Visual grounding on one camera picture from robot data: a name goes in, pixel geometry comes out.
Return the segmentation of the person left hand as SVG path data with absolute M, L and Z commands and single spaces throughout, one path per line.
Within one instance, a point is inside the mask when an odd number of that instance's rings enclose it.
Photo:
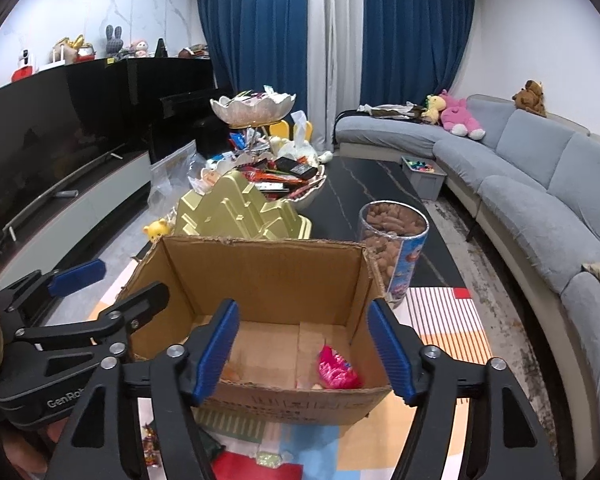
M 2 425 L 0 426 L 0 438 L 9 463 L 23 479 L 43 477 L 46 474 L 48 459 L 19 432 Z

